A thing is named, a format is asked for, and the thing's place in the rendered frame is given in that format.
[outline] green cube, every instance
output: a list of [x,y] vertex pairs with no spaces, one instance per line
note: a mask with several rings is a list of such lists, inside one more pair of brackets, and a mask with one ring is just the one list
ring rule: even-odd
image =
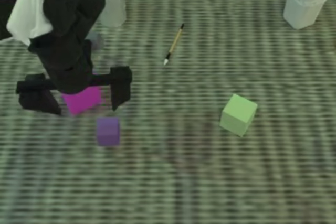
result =
[[234,94],[222,111],[220,126],[242,137],[256,113],[258,105]]

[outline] white cup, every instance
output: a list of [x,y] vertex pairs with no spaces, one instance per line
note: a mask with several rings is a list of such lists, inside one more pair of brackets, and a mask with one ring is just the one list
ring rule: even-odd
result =
[[119,27],[126,21],[125,0],[106,0],[105,8],[99,16],[99,21],[106,27]]

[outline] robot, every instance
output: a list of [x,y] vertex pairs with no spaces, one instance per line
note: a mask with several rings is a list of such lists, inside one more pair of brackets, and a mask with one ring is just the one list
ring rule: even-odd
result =
[[23,109],[61,114],[51,94],[76,94],[89,86],[109,85],[112,109],[131,98],[132,71],[112,67],[94,75],[90,31],[105,0],[0,0],[0,41],[14,39],[36,54],[49,75],[29,74],[18,81],[16,93]]

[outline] purple cube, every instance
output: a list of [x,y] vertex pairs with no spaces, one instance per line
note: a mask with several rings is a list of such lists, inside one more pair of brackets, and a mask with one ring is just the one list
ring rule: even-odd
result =
[[118,118],[98,118],[97,119],[97,142],[99,146],[119,145],[119,120]]
[[99,87],[88,87],[77,94],[62,94],[71,114],[75,115],[101,103]]

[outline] pink block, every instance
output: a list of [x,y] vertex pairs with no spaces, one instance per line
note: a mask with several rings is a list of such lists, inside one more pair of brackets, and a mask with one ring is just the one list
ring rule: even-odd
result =
[[71,114],[75,115],[101,103],[99,87],[88,87],[77,94],[62,94]]

